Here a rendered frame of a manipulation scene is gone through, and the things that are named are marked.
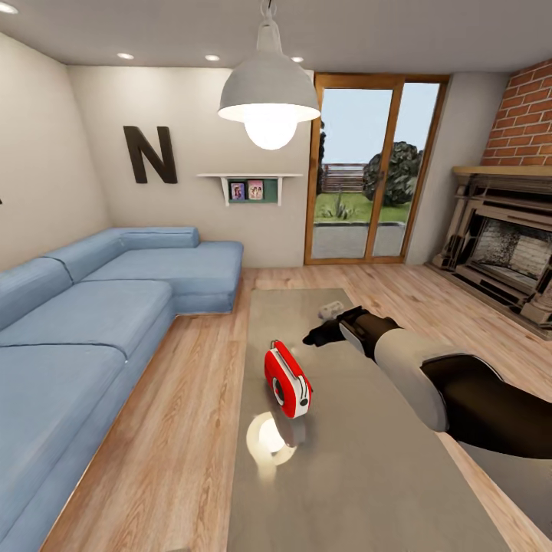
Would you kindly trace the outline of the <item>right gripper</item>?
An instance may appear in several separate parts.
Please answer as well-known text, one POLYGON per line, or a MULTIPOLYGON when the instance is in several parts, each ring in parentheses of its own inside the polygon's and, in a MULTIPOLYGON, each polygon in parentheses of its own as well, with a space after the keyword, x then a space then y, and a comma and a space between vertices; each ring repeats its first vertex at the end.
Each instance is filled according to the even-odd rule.
POLYGON ((325 322, 324 324, 321 324, 321 326, 312 329, 309 335, 303 339, 303 343, 309 346, 312 344, 316 344, 317 347, 321 347, 327 343, 345 340, 333 336, 331 325, 334 320, 336 320, 336 317, 332 318, 328 322, 325 322))

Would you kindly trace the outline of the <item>radio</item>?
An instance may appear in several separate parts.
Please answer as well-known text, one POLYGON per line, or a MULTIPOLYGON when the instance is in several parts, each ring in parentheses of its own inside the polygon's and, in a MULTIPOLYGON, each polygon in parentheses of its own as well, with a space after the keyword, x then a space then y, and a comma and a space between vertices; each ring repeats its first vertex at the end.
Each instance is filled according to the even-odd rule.
POLYGON ((264 374, 278 404, 289 418, 297 418, 309 410, 314 390, 281 341, 274 341, 265 354, 264 374))

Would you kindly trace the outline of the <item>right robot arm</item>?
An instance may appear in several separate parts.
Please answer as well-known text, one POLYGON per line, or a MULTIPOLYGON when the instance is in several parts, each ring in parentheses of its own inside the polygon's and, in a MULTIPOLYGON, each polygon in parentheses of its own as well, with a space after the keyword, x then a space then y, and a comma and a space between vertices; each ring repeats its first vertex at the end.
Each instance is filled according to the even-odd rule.
POLYGON ((361 306, 342 309, 339 301, 320 307, 321 326, 303 343, 347 340, 372 358, 426 426, 452 436, 552 542, 552 404, 467 350, 361 306))

